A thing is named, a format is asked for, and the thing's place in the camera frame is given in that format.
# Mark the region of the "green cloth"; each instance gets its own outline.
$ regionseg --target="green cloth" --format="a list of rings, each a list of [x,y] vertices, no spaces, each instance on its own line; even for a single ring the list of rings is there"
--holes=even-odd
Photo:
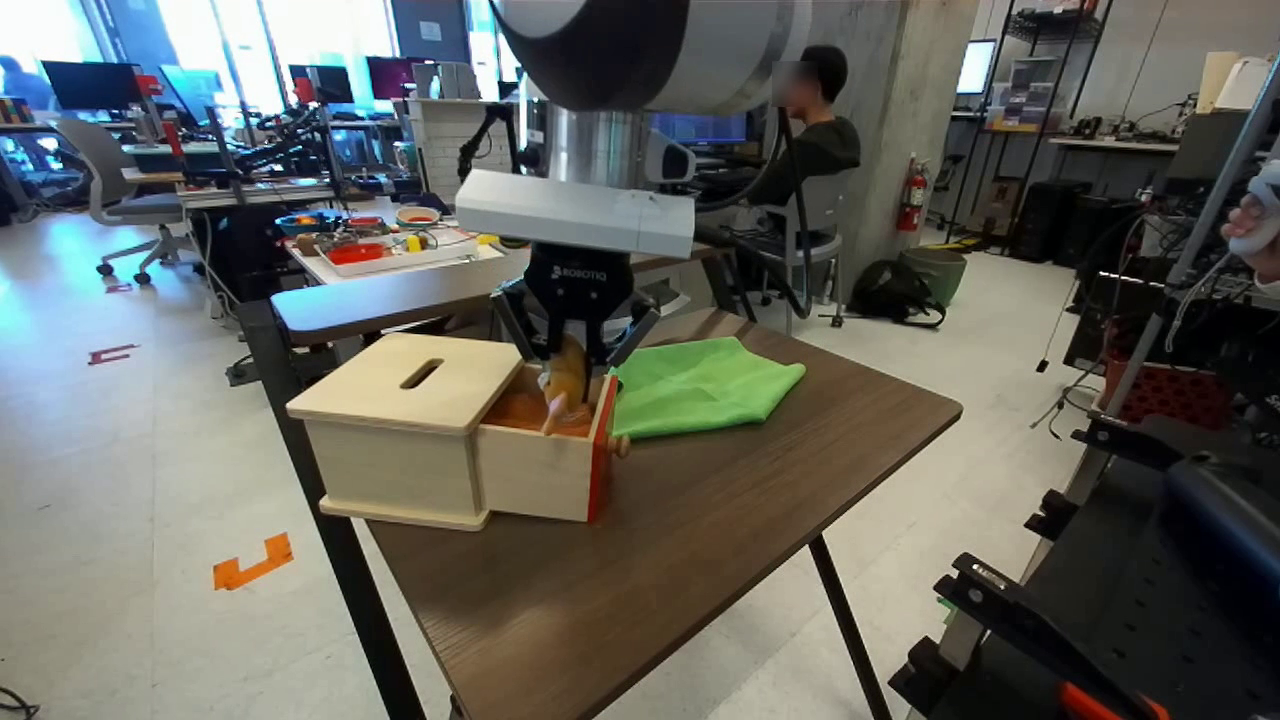
[[[802,363],[775,363],[748,351],[735,336],[661,345],[631,351],[612,436],[691,436],[759,422],[801,383]]]

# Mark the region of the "black hair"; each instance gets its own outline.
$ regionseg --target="black hair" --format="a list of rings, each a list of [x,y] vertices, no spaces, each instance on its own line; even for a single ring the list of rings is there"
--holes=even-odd
[[[837,44],[813,44],[802,48],[795,81],[816,81],[825,89],[825,99],[831,104],[844,92],[846,61]]]

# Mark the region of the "wooden box lid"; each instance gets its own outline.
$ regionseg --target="wooden box lid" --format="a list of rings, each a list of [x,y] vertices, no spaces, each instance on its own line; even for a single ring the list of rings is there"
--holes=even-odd
[[[469,436],[521,369],[511,345],[383,336],[288,403],[297,419]]]

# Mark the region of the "fire extinguisher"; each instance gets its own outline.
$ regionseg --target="fire extinguisher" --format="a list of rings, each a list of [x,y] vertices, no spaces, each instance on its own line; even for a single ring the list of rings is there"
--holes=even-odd
[[[894,203],[894,228],[921,233],[925,228],[925,203],[928,203],[928,167],[910,154],[902,196]]]

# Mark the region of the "wooden box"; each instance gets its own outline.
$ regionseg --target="wooden box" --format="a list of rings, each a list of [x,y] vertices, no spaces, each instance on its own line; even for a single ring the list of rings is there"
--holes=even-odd
[[[580,524],[605,515],[612,403],[615,380],[609,375],[593,417],[545,436],[535,373],[521,369],[521,375],[475,426],[486,509]]]
[[[485,527],[475,422],[521,369],[511,345],[383,336],[288,403],[304,419],[323,513]]]

